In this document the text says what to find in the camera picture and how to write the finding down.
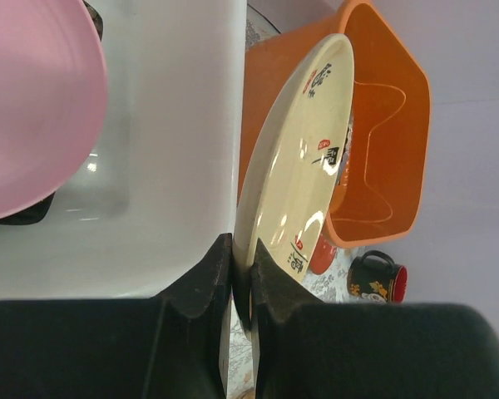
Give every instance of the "orange bin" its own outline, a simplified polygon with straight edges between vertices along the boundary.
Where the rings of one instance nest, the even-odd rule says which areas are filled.
[[[369,0],[261,42],[246,53],[239,195],[255,142],[275,97],[322,38],[344,33],[353,45],[353,137],[323,234],[350,248],[403,237],[418,212],[427,153],[427,77]]]

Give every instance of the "pink plate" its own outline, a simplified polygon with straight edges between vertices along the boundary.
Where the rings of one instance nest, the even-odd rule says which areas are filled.
[[[76,173],[101,132],[107,96],[81,0],[0,0],[0,218]]]

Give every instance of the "black mug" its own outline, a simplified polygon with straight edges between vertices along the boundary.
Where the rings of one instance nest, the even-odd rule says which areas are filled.
[[[407,288],[407,268],[381,251],[355,258],[348,272],[350,295],[374,302],[400,303]]]

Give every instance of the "white plastic tray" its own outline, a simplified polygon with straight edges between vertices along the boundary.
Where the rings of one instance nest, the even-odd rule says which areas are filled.
[[[234,226],[245,2],[90,3],[104,131],[40,224],[0,226],[0,298],[150,296]]]

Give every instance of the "white wall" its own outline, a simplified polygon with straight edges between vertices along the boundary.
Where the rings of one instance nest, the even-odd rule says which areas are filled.
[[[499,333],[499,0],[373,0],[429,76],[422,208],[381,245],[409,267],[409,301],[468,303]],[[280,31],[341,0],[249,0]]]

